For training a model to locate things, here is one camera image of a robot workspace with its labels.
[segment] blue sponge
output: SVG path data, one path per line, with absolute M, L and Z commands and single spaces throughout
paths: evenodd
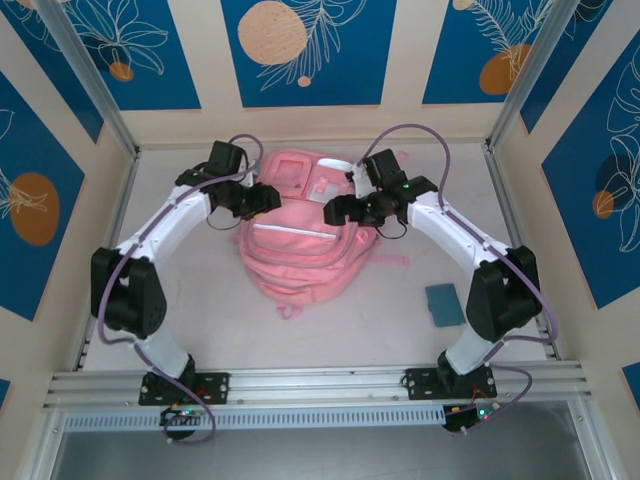
M 464 314 L 453 283 L 426 287 L 427 302 L 436 327 L 464 324 Z

